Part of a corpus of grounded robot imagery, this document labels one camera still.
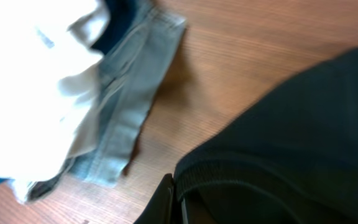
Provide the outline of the black t-shirt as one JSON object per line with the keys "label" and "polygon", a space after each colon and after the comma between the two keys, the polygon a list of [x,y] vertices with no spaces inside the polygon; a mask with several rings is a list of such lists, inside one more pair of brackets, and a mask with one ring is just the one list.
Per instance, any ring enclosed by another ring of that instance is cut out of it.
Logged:
{"label": "black t-shirt", "polygon": [[175,223],[358,223],[358,47],[276,86],[174,180]]}

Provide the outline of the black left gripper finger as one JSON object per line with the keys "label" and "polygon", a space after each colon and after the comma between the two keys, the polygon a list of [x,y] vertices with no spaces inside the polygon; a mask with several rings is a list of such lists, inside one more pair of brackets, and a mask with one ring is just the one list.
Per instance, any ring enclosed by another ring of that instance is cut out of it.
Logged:
{"label": "black left gripper finger", "polygon": [[134,224],[171,224],[173,194],[172,174],[165,174]]}

